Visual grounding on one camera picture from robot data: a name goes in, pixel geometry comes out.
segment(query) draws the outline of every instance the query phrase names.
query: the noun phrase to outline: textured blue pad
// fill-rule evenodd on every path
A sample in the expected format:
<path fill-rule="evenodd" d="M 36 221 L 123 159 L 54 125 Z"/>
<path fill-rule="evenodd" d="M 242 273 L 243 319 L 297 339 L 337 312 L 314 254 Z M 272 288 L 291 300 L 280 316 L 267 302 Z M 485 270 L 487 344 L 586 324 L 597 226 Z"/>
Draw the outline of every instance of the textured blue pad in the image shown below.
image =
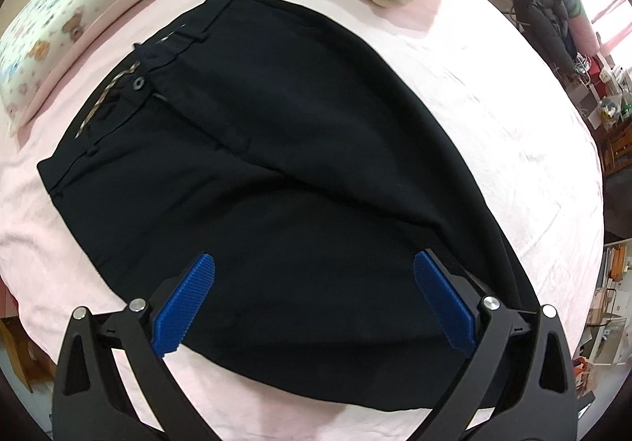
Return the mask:
<path fill-rule="evenodd" d="M 471 356 L 476 348 L 476 324 L 465 302 L 426 252 L 419 252 L 415 256 L 413 271 L 415 282 L 450 346 Z"/>
<path fill-rule="evenodd" d="M 215 261 L 202 254 L 154 320 L 152 346 L 159 357 L 175 352 L 215 280 Z"/>

